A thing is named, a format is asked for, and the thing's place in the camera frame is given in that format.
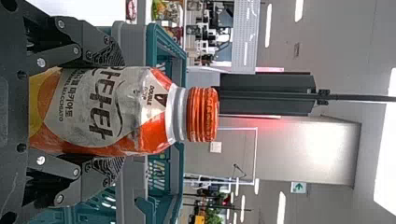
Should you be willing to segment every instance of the bottle neck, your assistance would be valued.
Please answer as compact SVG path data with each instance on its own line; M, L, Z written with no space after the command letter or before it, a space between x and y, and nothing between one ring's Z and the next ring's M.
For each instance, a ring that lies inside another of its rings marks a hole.
M171 85L166 103L165 124L168 142L187 139L187 99L189 92L185 88Z

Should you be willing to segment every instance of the black metal bracket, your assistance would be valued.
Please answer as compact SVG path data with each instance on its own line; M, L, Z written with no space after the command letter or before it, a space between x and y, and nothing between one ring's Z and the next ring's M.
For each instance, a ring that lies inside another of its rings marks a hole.
M81 168L78 165L34 148L29 148L27 164L30 169L71 180L78 179L81 174Z
M111 36L24 0L0 1L0 25L0 223L25 223L47 207L88 200L115 182L124 163L29 148L29 77L54 66L125 63Z

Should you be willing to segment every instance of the ceiling light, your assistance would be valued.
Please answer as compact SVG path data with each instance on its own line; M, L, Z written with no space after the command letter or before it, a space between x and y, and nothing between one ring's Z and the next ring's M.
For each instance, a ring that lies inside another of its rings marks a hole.
M238 217L238 214L233 213L233 224L236 224L237 217Z
M271 38L271 23L272 23L272 4L267 7L267 22L265 25L265 47L268 48L270 46L270 38Z
M260 179L256 178L254 180L254 193L257 195L259 194L259 187L260 187Z
M396 95L396 68L390 74L388 95ZM387 104L382 139L376 168L374 201L396 216L396 104Z
M238 197L238 194L239 194L239 177L236 178L235 196Z
M241 201L241 222L244 222L245 220L245 195L242 195L242 201Z
M294 13L294 21L297 22L303 18L304 0L296 0L296 10Z
M285 222L285 209L286 209L286 196L279 192L279 205L277 207L277 222L276 224L284 224Z

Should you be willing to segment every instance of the bottle cap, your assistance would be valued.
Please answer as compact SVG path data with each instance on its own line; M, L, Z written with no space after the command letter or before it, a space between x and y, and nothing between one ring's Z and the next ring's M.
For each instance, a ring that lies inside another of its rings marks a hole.
M211 142L219 126L219 97L213 88L191 88L187 102L187 137L191 142Z

